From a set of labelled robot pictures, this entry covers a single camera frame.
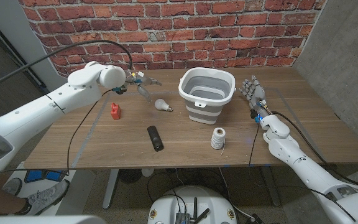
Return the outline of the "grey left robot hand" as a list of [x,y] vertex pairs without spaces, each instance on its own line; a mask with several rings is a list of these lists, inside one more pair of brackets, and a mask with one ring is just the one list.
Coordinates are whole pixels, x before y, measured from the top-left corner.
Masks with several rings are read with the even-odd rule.
[[146,76],[143,72],[130,72],[126,77],[124,86],[136,85],[137,91],[141,94],[148,103],[152,103],[150,93],[145,89],[146,85],[162,85],[157,79]]

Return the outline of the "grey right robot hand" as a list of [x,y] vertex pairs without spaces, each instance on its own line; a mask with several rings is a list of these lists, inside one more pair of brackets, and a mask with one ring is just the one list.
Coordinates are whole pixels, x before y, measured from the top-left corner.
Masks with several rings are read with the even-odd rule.
[[251,109],[254,109],[256,106],[266,106],[264,88],[260,85],[255,75],[251,76],[251,80],[245,79],[239,91],[245,96]]

